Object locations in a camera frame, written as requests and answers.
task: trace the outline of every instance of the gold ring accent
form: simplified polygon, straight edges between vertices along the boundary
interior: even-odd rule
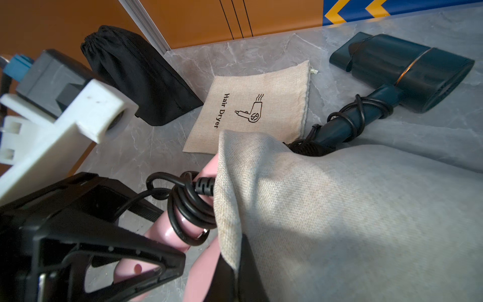
[[[394,86],[397,86],[399,84],[399,82],[402,80],[402,77],[409,71],[409,69],[411,69],[411,67],[422,57],[424,56],[428,51],[430,51],[431,49],[433,49],[434,47],[432,48],[429,48],[427,50],[425,50],[422,54],[420,54],[416,59],[414,59],[414,61],[409,64],[409,66],[406,68],[405,71],[403,71],[401,73],[401,75],[399,76],[398,80],[396,81],[396,83],[394,84]]]

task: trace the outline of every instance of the orange cabinet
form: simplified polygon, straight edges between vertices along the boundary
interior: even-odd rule
[[[141,0],[171,48],[322,26],[321,0]]]

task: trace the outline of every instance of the black power cord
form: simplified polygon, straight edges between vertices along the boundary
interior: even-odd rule
[[[3,73],[0,80],[0,98],[5,93],[10,91],[10,85],[12,84],[12,78],[7,74]],[[0,104],[0,127],[3,127],[3,120],[7,116],[7,106]]]
[[[197,246],[203,244],[210,234],[210,230],[216,228],[213,207],[207,204],[199,195],[213,196],[214,177],[200,177],[196,182],[194,178],[198,172],[186,171],[180,177],[173,174],[156,172],[146,179],[147,190],[131,198],[116,211],[116,215],[121,215],[134,203],[141,199],[153,196],[157,200],[168,200],[168,217],[178,237],[186,244]],[[153,181],[156,179],[167,180],[174,183],[173,188],[155,188]],[[176,211],[183,215],[189,222],[197,227],[206,229],[198,238],[192,238],[183,230],[176,217]]]
[[[351,126],[351,133],[352,134],[351,134],[351,136],[349,136],[344,141],[344,143],[350,142],[351,140],[353,140],[357,136],[361,135],[362,131],[364,131],[364,128],[366,127],[366,114],[364,112],[364,105],[372,105],[372,106],[380,109],[381,112],[382,112],[382,116],[379,119],[384,119],[384,118],[390,116],[394,111],[394,107],[387,104],[384,101],[380,101],[380,100],[368,98],[368,97],[361,97],[360,95],[356,94],[354,102],[345,105],[338,112],[333,112],[333,113],[329,114],[329,116],[327,117],[327,123],[330,122],[335,117],[341,117],[344,120],[346,120],[347,123]],[[350,117],[348,117],[344,113],[346,110],[349,110],[350,108],[356,107],[356,106],[359,109],[359,114],[360,114],[360,117],[361,117],[361,124],[360,124],[359,128],[357,128],[355,126],[355,123],[350,119]]]
[[[360,95],[356,94],[354,102],[345,105],[338,112],[333,112],[327,117],[327,122],[330,122],[334,118],[343,118],[351,127],[351,136],[349,136],[344,141],[344,143],[350,142],[357,136],[361,135],[362,131],[364,131],[364,128],[366,127],[366,114],[364,111],[364,105],[374,106],[381,110],[382,115],[379,119],[384,119],[390,116],[394,111],[394,107],[384,101],[374,98],[361,97]],[[357,107],[359,110],[361,121],[359,127],[357,127],[354,121],[347,114],[344,113],[352,107]],[[322,146],[316,144],[313,141],[317,136],[317,132],[320,130],[320,128],[321,126],[319,124],[315,124],[312,126],[312,130],[305,139],[299,139],[291,144],[285,145],[288,146],[288,148],[294,153],[313,157],[323,156],[335,151],[335,146]]]

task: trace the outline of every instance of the orange wall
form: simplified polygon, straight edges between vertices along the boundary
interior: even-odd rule
[[[36,59],[55,48],[89,67],[81,52],[84,37],[101,25],[141,34],[117,0],[2,0],[0,53]]]

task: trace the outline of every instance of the black velvet bag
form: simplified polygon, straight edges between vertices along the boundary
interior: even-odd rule
[[[92,70],[139,105],[136,116],[162,126],[203,105],[186,82],[140,35],[103,25],[81,50]]]

